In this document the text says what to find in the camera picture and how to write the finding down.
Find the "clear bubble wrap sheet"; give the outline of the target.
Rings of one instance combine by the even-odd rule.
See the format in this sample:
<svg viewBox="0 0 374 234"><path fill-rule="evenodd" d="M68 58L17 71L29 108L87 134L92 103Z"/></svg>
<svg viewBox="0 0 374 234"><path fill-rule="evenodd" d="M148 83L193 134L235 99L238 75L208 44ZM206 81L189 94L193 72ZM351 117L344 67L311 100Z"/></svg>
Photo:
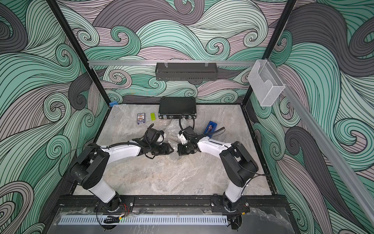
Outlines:
<svg viewBox="0 0 374 234"><path fill-rule="evenodd" d="M178 154L178 142L174 140L169 140L168 142L173 148L173 152L168 156L170 160L173 160L173 161L181 160L183 157Z"/></svg>
<svg viewBox="0 0 374 234"><path fill-rule="evenodd" d="M177 139L180 131L181 131L181 127L180 127L178 119L170 119L167 121L165 133L168 138Z"/></svg>

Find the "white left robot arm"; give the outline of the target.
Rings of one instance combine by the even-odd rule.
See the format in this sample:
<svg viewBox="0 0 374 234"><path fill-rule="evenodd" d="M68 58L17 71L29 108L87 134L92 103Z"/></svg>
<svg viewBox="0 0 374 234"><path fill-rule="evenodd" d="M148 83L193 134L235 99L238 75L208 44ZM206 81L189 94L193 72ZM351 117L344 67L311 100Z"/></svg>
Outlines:
<svg viewBox="0 0 374 234"><path fill-rule="evenodd" d="M148 145L138 141L99 146L91 143L84 148L69 168L69 174L85 190L90 191L107 205L109 211L115 211L120 205L118 193L103 178L108 164L125 158L138 157L150 153L153 156L169 155L174 149L169 143L155 142Z"/></svg>

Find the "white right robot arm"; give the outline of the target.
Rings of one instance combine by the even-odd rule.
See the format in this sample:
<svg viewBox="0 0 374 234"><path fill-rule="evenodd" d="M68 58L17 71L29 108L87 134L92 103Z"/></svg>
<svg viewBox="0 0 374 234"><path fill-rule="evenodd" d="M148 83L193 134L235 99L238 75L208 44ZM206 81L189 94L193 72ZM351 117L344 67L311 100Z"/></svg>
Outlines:
<svg viewBox="0 0 374 234"><path fill-rule="evenodd" d="M226 207L233 209L243 196L247 184L258 172L258 165L245 146L239 141L224 143L202 135L192 137L180 135L178 138L180 140L178 155L201 152L221 160L230 180L224 192L224 199Z"/></svg>

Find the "blue tape dispenser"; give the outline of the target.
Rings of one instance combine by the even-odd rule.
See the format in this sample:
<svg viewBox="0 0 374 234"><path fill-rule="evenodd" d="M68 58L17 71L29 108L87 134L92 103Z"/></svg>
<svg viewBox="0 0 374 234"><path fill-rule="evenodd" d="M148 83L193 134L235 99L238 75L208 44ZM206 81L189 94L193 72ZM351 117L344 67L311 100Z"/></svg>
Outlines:
<svg viewBox="0 0 374 234"><path fill-rule="evenodd" d="M208 125L206 126L204 134L211 137L213 135L213 132L216 130L216 127L217 127L217 123L210 121Z"/></svg>

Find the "blue playing cards box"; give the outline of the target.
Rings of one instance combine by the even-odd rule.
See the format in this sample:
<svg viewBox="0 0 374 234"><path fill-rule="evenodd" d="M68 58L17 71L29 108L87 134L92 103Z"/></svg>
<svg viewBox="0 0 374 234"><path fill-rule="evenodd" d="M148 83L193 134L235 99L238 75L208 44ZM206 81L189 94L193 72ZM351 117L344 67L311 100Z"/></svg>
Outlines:
<svg viewBox="0 0 374 234"><path fill-rule="evenodd" d="M140 124L144 124L144 123L146 123L145 113L138 113L137 114L137 124L140 125Z"/></svg>

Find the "black hard case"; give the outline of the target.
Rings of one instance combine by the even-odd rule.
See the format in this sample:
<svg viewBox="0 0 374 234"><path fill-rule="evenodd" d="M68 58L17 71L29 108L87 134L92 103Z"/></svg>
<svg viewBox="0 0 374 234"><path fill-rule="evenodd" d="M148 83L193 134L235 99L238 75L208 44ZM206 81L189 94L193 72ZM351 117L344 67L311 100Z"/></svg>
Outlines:
<svg viewBox="0 0 374 234"><path fill-rule="evenodd" d="M197 117L196 98L162 97L159 102L160 119L179 119L181 116L191 119Z"/></svg>

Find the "blue toy brick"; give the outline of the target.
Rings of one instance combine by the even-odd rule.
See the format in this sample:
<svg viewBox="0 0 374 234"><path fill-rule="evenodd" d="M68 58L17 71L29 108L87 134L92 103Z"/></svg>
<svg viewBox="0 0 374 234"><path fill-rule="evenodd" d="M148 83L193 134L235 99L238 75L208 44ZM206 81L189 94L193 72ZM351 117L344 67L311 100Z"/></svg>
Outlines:
<svg viewBox="0 0 374 234"><path fill-rule="evenodd" d="M109 103L109 106L110 106L110 107L113 107L113 106L115 106L115 105L118 105L118 102L117 102L117 101L113 101L113 102L110 102L110 103Z"/></svg>

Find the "black wall shelf tray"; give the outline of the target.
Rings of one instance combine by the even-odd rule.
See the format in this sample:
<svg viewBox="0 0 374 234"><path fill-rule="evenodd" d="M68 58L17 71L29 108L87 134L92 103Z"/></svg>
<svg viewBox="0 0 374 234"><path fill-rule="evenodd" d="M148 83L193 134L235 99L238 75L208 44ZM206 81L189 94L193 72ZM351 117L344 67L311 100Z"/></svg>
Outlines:
<svg viewBox="0 0 374 234"><path fill-rule="evenodd" d="M215 81L218 78L216 63L161 62L155 68L159 81Z"/></svg>

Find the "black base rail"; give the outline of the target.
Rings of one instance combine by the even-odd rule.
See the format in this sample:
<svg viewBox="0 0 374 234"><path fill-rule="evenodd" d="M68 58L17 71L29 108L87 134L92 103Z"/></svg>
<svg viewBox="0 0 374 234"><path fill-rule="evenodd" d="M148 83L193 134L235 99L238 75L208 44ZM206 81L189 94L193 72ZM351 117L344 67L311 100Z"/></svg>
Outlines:
<svg viewBox="0 0 374 234"><path fill-rule="evenodd" d="M265 212L275 213L278 210L285 210L290 214L291 209L285 196L243 196L235 205L233 210L230 210L225 205L222 195L170 195L170 196L156 196L156 195L121 195L120 204L118 208L113 211L108 210L108 205L105 205L95 196L61 196L53 213L58 211L93 211L94 213L135 213L141 210L158 210L171 209L172 211L200 209L203 211L211 211L213 213L222 214L239 214L249 213L251 209L260 209Z"/></svg>

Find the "clear acrylic wall holder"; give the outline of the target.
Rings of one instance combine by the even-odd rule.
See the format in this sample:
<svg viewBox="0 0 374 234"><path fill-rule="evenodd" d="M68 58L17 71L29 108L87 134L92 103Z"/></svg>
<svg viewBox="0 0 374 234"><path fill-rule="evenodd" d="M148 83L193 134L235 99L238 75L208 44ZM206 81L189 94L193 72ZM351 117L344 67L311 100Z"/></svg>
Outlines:
<svg viewBox="0 0 374 234"><path fill-rule="evenodd" d="M276 65L267 59L256 60L248 81L260 106L272 106L285 89Z"/></svg>

